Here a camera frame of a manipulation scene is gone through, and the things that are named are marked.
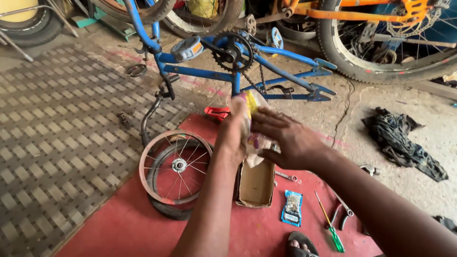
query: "screwdriver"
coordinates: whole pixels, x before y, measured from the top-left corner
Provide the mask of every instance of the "screwdriver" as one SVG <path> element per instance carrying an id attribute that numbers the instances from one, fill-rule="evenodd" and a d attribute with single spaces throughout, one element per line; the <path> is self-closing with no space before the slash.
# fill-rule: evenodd
<path id="1" fill-rule="evenodd" d="M 324 213 L 324 216 L 325 216 L 325 218 L 327 219 L 327 222 L 329 223 L 329 226 L 330 226 L 330 227 L 329 227 L 329 230 L 330 230 L 330 232 L 332 233 L 332 239 L 333 239 L 333 242 L 335 243 L 336 249 L 337 249 L 339 252 L 345 252 L 343 243 L 341 242 L 340 237 L 336 234 L 335 228 L 334 228 L 334 227 L 332 226 L 332 224 L 330 223 L 330 220 L 329 220 L 327 214 L 325 213 L 325 209 L 324 209 L 324 207 L 322 206 L 322 203 L 320 202 L 319 196 L 317 196 L 317 192 L 314 191 L 314 193 L 316 194 L 317 200 L 319 201 L 320 208 L 322 209 L 322 212 Z"/>

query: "black cloth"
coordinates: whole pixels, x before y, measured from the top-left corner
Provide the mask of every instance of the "black cloth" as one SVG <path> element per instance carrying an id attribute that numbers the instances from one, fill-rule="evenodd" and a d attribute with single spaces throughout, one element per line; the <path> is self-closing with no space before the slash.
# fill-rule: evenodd
<path id="1" fill-rule="evenodd" d="M 445 226 L 447 229 L 449 229 L 452 233 L 457 235 L 457 226 L 454 223 L 454 221 L 450 218 L 446 218 L 443 216 L 435 216 L 433 217 L 436 221 L 441 223 L 441 225 Z"/>
<path id="2" fill-rule="evenodd" d="M 416 167 L 435 181 L 449 179 L 444 168 L 422 146 L 408 139 L 410 131 L 423 126 L 406 114 L 393 115 L 376 107 L 374 116 L 362 119 L 373 140 L 390 161 L 399 166 Z"/>

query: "cardboard box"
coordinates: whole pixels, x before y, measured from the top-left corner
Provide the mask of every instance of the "cardboard box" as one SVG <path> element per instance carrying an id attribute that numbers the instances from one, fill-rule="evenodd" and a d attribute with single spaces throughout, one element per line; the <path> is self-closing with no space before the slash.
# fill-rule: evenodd
<path id="1" fill-rule="evenodd" d="M 235 202 L 251 208 L 269 207 L 274 180 L 274 163 L 263 160 L 259 165 L 249 168 L 243 161 L 237 174 Z"/>

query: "blue bicycle frame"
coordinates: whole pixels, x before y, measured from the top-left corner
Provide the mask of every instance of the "blue bicycle frame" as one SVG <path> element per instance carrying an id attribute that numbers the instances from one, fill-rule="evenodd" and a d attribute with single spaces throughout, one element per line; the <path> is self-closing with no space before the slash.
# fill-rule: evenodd
<path id="1" fill-rule="evenodd" d="M 190 76 L 195 76 L 195 77 L 202 77 L 202 78 L 207 78 L 207 79 L 213 79 L 213 80 L 221 80 L 221 81 L 227 81 L 232 83 L 232 96 L 235 96 L 239 94 L 241 91 L 248 90 L 248 89 L 254 89 L 253 86 L 248 86 L 246 88 L 240 89 L 240 79 L 241 79 L 241 73 L 224 73 L 224 72 L 216 72 L 216 71 L 211 71 L 211 70 L 202 70 L 202 69 L 195 69 L 195 68 L 187 68 L 187 67 L 180 67 L 176 65 L 169 65 L 169 64 L 176 64 L 179 63 L 175 59 L 175 57 L 172 54 L 168 53 L 163 53 L 162 48 L 158 43 L 158 40 L 160 39 L 160 29 L 159 29 L 159 23 L 155 22 L 152 24 L 152 36 L 149 37 L 147 33 L 144 30 L 143 24 L 141 23 L 141 19 L 138 15 L 138 10 L 136 8 L 133 8 L 133 6 L 136 6 L 134 3 L 134 0 L 125 0 L 125 4 L 127 7 L 127 11 L 132 19 L 133 26 L 135 27 L 135 30 L 137 31 L 138 36 L 141 38 L 141 41 L 143 42 L 144 45 L 147 46 L 147 48 L 150 50 L 150 52 L 153 53 L 154 59 L 157 63 L 157 66 L 159 68 L 160 75 L 166 79 L 169 77 L 169 73 L 176 73 L 176 74 L 183 74 L 183 75 L 190 75 Z M 205 41 L 213 43 L 214 37 L 205 37 L 203 38 Z M 301 56 L 299 54 L 295 54 L 289 51 L 286 51 L 284 49 L 278 49 L 274 47 L 268 47 L 268 46 L 260 46 L 255 43 L 251 43 L 252 47 L 259 50 L 260 52 L 264 52 L 267 54 L 279 54 L 283 55 L 286 57 L 289 57 L 291 59 L 303 62 L 305 64 L 308 64 L 312 66 L 310 71 L 307 72 L 302 72 L 298 74 L 289 74 L 282 69 L 276 67 L 275 65 L 271 64 L 264 58 L 262 58 L 258 54 L 254 54 L 254 60 L 257 61 L 260 65 L 263 65 L 267 69 L 271 70 L 272 72 L 278 74 L 280 77 L 272 80 L 267 80 L 265 81 L 265 85 L 271 85 L 271 84 L 277 84 L 281 82 L 285 82 L 287 80 L 290 80 L 294 82 L 295 84 L 304 87 L 309 94 L 294 94 L 293 97 L 291 95 L 288 95 L 286 93 L 284 94 L 265 94 L 263 97 L 265 99 L 298 99 L 298 100 L 308 100 L 308 101 L 329 101 L 330 98 L 321 95 L 320 92 L 325 92 L 330 95 L 336 95 L 335 92 L 332 90 L 329 90 L 323 86 L 317 85 L 315 83 L 308 83 L 301 78 L 303 77 L 311 77 L 311 76 L 325 76 L 325 75 L 330 75 L 332 72 L 326 68 L 330 68 L 335 70 L 336 66 L 324 61 L 322 59 L 310 59 L 304 56 Z M 243 52 L 244 55 L 248 55 L 247 51 L 243 48 L 243 46 L 239 45 L 239 48 Z M 255 85 L 256 87 L 262 89 L 264 92 L 266 92 L 266 88 L 264 88 L 263 83 L 259 82 Z"/>

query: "wrench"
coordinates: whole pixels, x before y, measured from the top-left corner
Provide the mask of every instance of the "wrench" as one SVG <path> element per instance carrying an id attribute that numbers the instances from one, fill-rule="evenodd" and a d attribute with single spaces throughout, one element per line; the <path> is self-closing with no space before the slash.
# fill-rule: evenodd
<path id="1" fill-rule="evenodd" d="M 298 180 L 298 178 L 296 176 L 288 176 L 288 175 L 286 175 L 284 173 L 281 173 L 279 171 L 275 171 L 275 174 L 276 175 L 280 175 L 281 177 L 285 177 L 286 179 L 292 180 L 294 182 Z"/>
<path id="2" fill-rule="evenodd" d="M 336 198 L 341 203 L 341 205 L 343 205 L 344 209 L 346 209 L 347 215 L 350 217 L 354 216 L 354 212 L 352 212 L 352 210 L 349 209 L 349 207 L 343 202 L 343 200 L 341 200 L 341 198 L 335 193 L 335 191 L 333 191 L 333 193 L 335 194 Z"/>

